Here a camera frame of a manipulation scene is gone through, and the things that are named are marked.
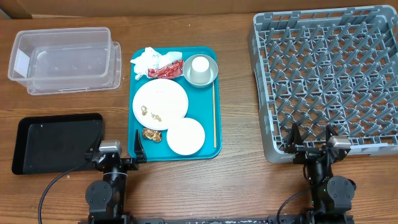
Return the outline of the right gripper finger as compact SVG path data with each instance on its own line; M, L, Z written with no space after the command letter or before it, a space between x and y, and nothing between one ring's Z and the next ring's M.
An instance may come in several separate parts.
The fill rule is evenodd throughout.
M294 123L286 143L286 153L298 153L302 149L302 138L297 123Z
M329 148L335 148L338 144L337 132L333 129L332 125L328 124L325 128L326 133L326 146Z

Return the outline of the brown food scrap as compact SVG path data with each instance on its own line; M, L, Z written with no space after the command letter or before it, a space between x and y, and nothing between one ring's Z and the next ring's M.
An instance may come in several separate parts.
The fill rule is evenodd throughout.
M159 143L162 141L162 133L157 130L144 128L142 130L142 136L144 139L150 139L151 141L154 141L156 143Z

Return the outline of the small white bowl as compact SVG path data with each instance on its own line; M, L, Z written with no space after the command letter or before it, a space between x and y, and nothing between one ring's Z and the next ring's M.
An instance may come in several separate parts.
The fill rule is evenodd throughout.
M189 156L198 152L205 142L205 130L195 119L182 118L167 130L167 144L173 152Z

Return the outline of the large white plate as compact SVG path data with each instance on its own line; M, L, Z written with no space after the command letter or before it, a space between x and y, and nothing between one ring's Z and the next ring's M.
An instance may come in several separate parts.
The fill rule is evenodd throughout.
M162 122L141 114L141 106L158 114ZM188 96L177 82L168 79L155 79L143 84L134 95L132 111L137 121L145 128L163 131L173 122L184 118L188 111Z

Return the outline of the red snack wrapper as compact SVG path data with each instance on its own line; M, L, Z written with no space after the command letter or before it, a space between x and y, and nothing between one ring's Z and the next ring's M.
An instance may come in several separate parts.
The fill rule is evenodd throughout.
M162 68L148 69L148 77L149 78L165 78L165 79L173 79L182 75L184 60L176 60L172 63L165 65Z

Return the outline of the white napkin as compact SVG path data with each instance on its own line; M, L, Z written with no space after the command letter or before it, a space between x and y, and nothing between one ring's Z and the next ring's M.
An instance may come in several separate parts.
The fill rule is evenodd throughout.
M167 52L165 55L162 55L152 47L146 47L140 56L135 59L131 59L130 62L134 65L133 71L136 74L135 80L139 80L142 77L149 78L147 76L149 68L162 68L165 65L180 59L182 59L181 52Z

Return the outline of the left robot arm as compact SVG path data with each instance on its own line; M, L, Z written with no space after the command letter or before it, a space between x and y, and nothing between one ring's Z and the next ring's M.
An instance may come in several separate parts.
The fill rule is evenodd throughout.
M134 138L135 157L121 156L118 140L96 141L87 150L85 159L94 169L103 173L103 178L91 183L85 193L89 205L88 223L135 223L135 219L124 210L127 173L138 170L139 164L147 162L139 131Z

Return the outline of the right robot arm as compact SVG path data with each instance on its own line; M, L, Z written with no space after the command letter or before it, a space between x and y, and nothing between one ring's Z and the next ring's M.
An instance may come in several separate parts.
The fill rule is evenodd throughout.
M351 150L346 136L339 136L331 125L325 128L326 141L321 147L307 147L300 135L297 123L291 128L284 152L293 154L293 163L303 165L303 176L309 188L288 198L278 209L276 219L282 221L280 213L291 200L307 192L311 193L312 207L303 209L295 223L353 223L346 212L352 208L356 190L353 180L333 175L331 165L343 160Z

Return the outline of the food crumbs on plate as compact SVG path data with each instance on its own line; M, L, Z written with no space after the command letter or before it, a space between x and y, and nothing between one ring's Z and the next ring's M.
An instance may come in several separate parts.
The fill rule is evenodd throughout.
M162 122L162 118L158 114L155 114L152 111L150 111L146 105L141 106L141 114L143 116L152 118L153 120L157 120L158 122Z

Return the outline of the black tray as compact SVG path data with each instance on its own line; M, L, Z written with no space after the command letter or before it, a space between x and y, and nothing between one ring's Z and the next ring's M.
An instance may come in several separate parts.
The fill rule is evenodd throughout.
M19 121L12 161L15 175L65 172L86 162L104 139L99 113L26 117Z

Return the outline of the wooden chopstick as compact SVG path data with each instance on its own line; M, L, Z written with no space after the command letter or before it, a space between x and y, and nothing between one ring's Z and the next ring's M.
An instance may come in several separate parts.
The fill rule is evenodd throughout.
M217 147L217 133L216 133L216 106L215 106L215 83L212 83L212 105L213 105L213 145Z

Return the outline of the white paper cup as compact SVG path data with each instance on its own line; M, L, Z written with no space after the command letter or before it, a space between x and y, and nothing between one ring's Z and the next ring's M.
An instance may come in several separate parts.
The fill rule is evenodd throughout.
M207 58L197 56L192 60L192 67L190 70L190 79L194 84L204 85L209 82L210 63Z

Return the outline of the grey bowl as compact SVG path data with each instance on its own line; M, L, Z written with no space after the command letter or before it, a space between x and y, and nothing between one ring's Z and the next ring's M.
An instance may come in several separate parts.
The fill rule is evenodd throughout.
M203 56L203 57L207 58L210 63L211 77L209 79L209 82L204 85L194 84L190 79L190 70L192 67L192 60L197 56ZM189 57L188 59L186 59L186 61L184 61L182 72L183 72L183 76L186 79L186 81L188 81L191 85L198 87L198 88L204 88L208 85L211 85L215 81L216 77L218 76L218 65L215 62L215 60L212 59L210 56L204 55L204 54L196 54L196 55L193 55L193 56Z

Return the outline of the clear plastic bin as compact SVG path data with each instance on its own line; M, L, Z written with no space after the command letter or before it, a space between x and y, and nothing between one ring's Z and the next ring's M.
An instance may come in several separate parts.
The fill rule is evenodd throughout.
M8 78L30 95L117 89L121 46L107 27L22 30L9 60Z

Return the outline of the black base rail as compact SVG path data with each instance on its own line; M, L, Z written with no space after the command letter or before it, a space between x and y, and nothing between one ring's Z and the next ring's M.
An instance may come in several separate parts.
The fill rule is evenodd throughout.
M135 218L128 217L126 219L120 218L115 220L90 220L84 223L132 223L132 224L277 224L277 217L275 215L268 216L267 218L212 218L212 219L188 219L188 220L164 220L162 218ZM281 224L299 224L306 223L304 218L300 215L281 215ZM346 223L354 224L353 216L346 217Z

